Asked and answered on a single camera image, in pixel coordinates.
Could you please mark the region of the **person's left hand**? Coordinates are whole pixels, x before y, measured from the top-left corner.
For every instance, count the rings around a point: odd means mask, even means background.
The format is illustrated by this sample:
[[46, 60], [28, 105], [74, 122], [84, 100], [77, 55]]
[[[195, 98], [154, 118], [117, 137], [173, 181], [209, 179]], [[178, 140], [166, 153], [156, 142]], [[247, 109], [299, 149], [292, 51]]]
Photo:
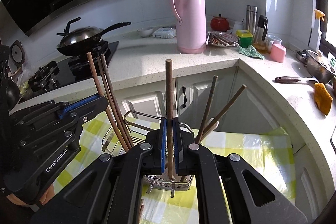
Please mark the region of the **person's left hand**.
[[[39, 203], [44, 206], [47, 202], [49, 202], [49, 200], [51, 200], [53, 198], [54, 195], [55, 195], [54, 186], [51, 185], [46, 190], [46, 192], [41, 196], [41, 199], [39, 200]], [[25, 202], [23, 202], [22, 200], [20, 200], [14, 194], [9, 194], [6, 198], [10, 202], [12, 202], [13, 204], [15, 204], [15, 205], [18, 205], [18, 206], [28, 206]]]

